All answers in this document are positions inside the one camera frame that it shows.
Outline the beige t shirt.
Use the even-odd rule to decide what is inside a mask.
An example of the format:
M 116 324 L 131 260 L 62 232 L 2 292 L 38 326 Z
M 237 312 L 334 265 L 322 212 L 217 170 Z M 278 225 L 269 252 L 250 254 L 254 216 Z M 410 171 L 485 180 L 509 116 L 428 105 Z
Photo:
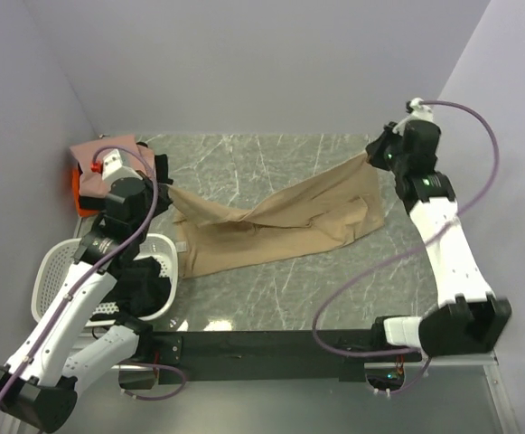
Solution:
M 174 186 L 169 195 L 185 245 L 185 278 L 336 250 L 384 224 L 378 174 L 364 152 L 272 193 L 251 210 Z

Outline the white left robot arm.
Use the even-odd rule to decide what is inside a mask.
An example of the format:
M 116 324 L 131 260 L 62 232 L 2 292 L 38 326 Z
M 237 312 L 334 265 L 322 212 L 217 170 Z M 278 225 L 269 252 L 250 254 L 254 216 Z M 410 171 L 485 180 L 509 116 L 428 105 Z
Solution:
M 111 185 L 52 303 L 0 365 L 0 411 L 53 433 L 110 367 L 151 357 L 144 319 L 167 304 L 173 283 L 157 259 L 139 253 L 150 221 L 170 204 L 166 186 L 144 175 Z

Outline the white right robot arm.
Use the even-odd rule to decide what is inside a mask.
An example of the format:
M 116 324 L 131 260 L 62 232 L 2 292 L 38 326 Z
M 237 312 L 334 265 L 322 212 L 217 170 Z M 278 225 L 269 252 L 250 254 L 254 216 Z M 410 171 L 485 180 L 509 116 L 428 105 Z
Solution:
M 436 281 L 437 306 L 422 317 L 391 316 L 370 338 L 370 352 L 388 361 L 401 346 L 431 357 L 491 352 L 511 318 L 479 270 L 449 178 L 436 170 L 441 130 L 428 120 L 390 122 L 366 147 L 368 161 L 388 171 L 423 242 Z

